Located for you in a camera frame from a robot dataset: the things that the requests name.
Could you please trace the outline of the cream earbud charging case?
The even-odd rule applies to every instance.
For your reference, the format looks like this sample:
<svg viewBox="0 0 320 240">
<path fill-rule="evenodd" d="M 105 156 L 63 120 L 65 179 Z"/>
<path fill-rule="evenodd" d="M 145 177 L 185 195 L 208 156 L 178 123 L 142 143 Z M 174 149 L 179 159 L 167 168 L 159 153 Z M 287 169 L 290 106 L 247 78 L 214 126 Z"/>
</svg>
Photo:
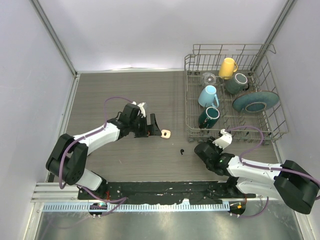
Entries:
<svg viewBox="0 0 320 240">
<path fill-rule="evenodd" d="M 163 139 L 169 139 L 171 137 L 171 131 L 166 129 L 161 130 L 161 137 Z"/>
</svg>

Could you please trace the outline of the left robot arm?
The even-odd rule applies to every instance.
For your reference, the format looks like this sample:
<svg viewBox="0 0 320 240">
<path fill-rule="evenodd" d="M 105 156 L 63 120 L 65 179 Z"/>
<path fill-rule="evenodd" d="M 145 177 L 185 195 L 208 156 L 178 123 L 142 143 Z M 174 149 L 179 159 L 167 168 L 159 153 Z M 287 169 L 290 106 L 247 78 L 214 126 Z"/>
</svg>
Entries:
<svg viewBox="0 0 320 240">
<path fill-rule="evenodd" d="M 126 104 L 116 117 L 89 132 L 74 136 L 67 133 L 61 135 L 45 168 L 59 178 L 62 188 L 65 185 L 77 185 L 100 200 L 106 197 L 108 184 L 102 176 L 86 169 L 87 157 L 93 151 L 116 142 L 129 133 L 133 133 L 136 138 L 162 135 L 155 114 L 152 113 L 150 122 L 147 122 L 144 103 Z"/>
</svg>

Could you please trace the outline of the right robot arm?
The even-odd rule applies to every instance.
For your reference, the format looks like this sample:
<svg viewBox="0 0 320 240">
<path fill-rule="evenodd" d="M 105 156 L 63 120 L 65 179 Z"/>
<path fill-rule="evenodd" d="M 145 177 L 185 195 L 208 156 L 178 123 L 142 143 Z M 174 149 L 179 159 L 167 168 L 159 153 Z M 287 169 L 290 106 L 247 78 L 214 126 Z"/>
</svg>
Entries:
<svg viewBox="0 0 320 240">
<path fill-rule="evenodd" d="M 270 164 L 224 152 L 231 143 L 232 137 L 226 134 L 211 138 L 194 148 L 195 154 L 209 171 L 228 177 L 225 190 L 230 197 L 255 194 L 281 200 L 301 214 L 311 213 L 320 183 L 307 171 L 292 160 Z"/>
</svg>

